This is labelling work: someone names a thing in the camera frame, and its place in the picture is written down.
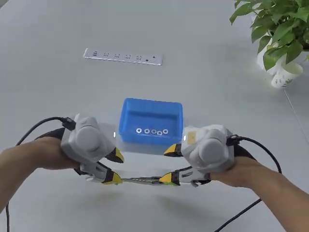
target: hand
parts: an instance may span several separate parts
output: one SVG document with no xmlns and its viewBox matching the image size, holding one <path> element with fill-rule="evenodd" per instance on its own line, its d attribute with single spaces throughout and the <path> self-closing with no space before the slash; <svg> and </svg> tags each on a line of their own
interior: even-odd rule
<svg viewBox="0 0 309 232">
<path fill-rule="evenodd" d="M 222 173 L 211 173 L 211 180 L 218 180 L 232 187 L 250 188 L 254 177 L 266 170 L 269 169 L 253 159 L 236 157 L 232 169 Z"/>
<path fill-rule="evenodd" d="M 61 150 L 61 141 L 43 137 L 31 142 L 35 147 L 34 159 L 39 168 L 50 170 L 78 168 L 79 163 L 69 159 Z"/>
</svg>

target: power strip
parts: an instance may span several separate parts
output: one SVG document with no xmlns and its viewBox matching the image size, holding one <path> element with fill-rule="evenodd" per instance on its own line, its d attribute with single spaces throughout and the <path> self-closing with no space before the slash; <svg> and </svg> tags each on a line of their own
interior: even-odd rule
<svg viewBox="0 0 309 232">
<path fill-rule="evenodd" d="M 99 59 L 109 61 L 119 61 L 136 64 L 162 65 L 162 55 L 139 55 L 131 53 L 107 52 L 97 49 L 87 48 L 84 53 L 86 59 Z"/>
</svg>

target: blue tray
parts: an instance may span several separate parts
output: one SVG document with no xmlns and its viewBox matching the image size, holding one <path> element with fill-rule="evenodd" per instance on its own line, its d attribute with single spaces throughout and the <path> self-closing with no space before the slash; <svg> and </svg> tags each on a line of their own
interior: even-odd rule
<svg viewBox="0 0 309 232">
<path fill-rule="evenodd" d="M 152 134 L 152 130 L 168 130 L 168 134 Z M 176 102 L 125 99 L 119 125 L 123 142 L 172 145 L 183 135 L 183 106 Z"/>
</svg>

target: white cup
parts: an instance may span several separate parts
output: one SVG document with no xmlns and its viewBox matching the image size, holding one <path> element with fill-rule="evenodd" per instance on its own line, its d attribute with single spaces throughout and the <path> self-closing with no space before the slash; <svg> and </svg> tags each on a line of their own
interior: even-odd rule
<svg viewBox="0 0 309 232">
<path fill-rule="evenodd" d="M 284 89 L 302 73 L 303 67 L 299 64 L 295 62 L 283 63 L 278 67 L 277 73 L 271 81 L 271 85 L 275 88 Z"/>
</svg>

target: black cable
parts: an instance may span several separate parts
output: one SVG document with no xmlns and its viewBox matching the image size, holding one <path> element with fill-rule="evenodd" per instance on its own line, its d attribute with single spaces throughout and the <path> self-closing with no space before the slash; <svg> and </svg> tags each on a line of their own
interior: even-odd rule
<svg viewBox="0 0 309 232">
<path fill-rule="evenodd" d="M 45 122 L 49 122 L 49 121 L 54 121 L 54 120 L 59 120 L 62 123 L 66 123 L 68 122 L 67 118 L 64 117 L 49 117 L 47 119 L 44 119 L 40 122 L 38 122 L 37 124 L 35 124 L 33 127 L 30 128 L 30 130 L 28 130 L 28 132 L 18 141 L 18 143 L 16 144 L 16 146 L 21 145 L 21 143 L 36 129 L 38 128 L 40 125 L 44 124 Z M 10 211 L 9 211 L 9 203 L 7 203 L 7 205 L 5 206 L 5 212 L 6 212 L 6 231 L 10 232 Z"/>
<path fill-rule="evenodd" d="M 254 144 L 258 145 L 259 147 L 261 147 L 264 151 L 266 151 L 267 154 L 269 154 L 269 156 L 275 162 L 275 164 L 277 166 L 277 169 L 278 169 L 278 172 L 282 173 L 282 170 L 281 170 L 281 167 L 280 167 L 280 164 L 279 164 L 278 160 L 276 159 L 276 157 L 264 145 L 262 145 L 261 143 L 259 143 L 258 141 L 254 140 L 254 139 L 250 139 L 250 138 L 247 138 L 247 137 L 242 137 L 241 136 L 240 139 L 241 140 L 249 141 L 251 143 L 254 143 Z"/>
<path fill-rule="evenodd" d="M 263 150 L 265 150 L 267 152 L 267 154 L 269 154 L 269 156 L 272 158 L 272 160 L 275 162 L 278 172 L 282 173 L 281 167 L 279 162 L 277 161 L 277 159 L 275 158 L 275 156 L 261 143 L 259 143 L 258 141 L 254 140 L 254 139 L 250 139 L 247 137 L 241 137 L 241 136 L 235 136 L 235 139 L 239 142 L 241 140 L 246 140 L 249 141 L 251 143 L 254 143 L 256 145 L 258 145 L 259 147 L 261 147 Z M 214 232 L 219 232 L 221 231 L 224 227 L 226 227 L 228 224 L 230 224 L 231 222 L 233 222 L 234 220 L 236 220 L 237 218 L 239 218 L 241 215 L 243 215 L 244 213 L 246 213 L 248 210 L 250 210 L 251 208 L 253 208 L 254 206 L 256 206 L 257 204 L 259 204 L 262 200 L 259 199 L 255 202 L 253 202 L 251 205 L 249 205 L 247 208 L 245 208 L 244 210 L 240 211 L 238 214 L 236 214 L 234 217 L 232 217 L 230 220 L 228 220 L 227 222 L 225 222 L 222 226 L 220 226 L 218 229 L 216 229 Z"/>
</svg>

